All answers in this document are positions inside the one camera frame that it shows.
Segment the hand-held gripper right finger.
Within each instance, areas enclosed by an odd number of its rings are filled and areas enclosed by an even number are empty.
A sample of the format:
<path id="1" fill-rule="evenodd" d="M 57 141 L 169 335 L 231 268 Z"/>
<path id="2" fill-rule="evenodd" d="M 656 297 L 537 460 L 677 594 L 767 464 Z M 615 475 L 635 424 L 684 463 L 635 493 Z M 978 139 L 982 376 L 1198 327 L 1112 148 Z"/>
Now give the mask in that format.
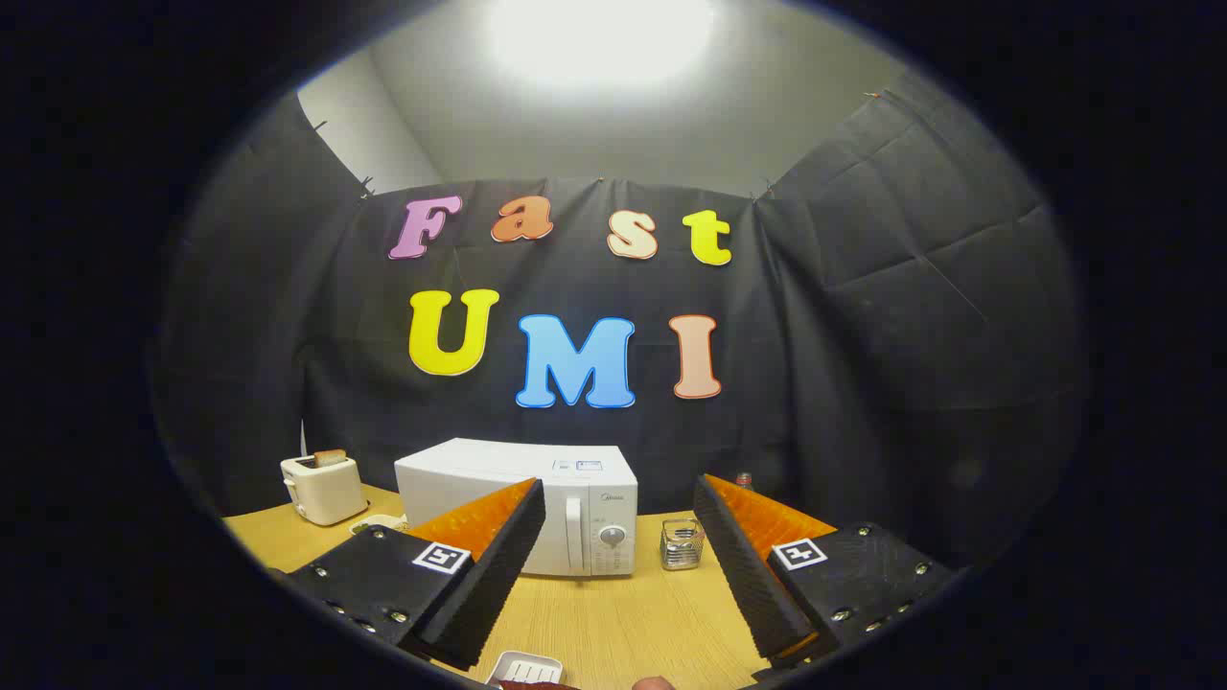
<path id="1" fill-rule="evenodd" d="M 710 474 L 697 479 L 693 497 L 767 661 L 760 681 L 888 634 L 957 575 L 872 521 L 833 527 Z"/>

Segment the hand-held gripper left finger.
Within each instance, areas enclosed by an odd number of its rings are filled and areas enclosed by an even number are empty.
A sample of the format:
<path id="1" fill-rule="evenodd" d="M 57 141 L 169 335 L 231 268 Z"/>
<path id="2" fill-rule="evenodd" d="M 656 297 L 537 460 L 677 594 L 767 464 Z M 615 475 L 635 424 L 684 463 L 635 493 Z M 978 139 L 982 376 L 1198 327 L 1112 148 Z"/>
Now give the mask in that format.
<path id="1" fill-rule="evenodd" d="M 544 481 L 529 478 L 409 530 L 364 527 L 285 584 L 350 629 L 466 672 L 545 519 Z"/>

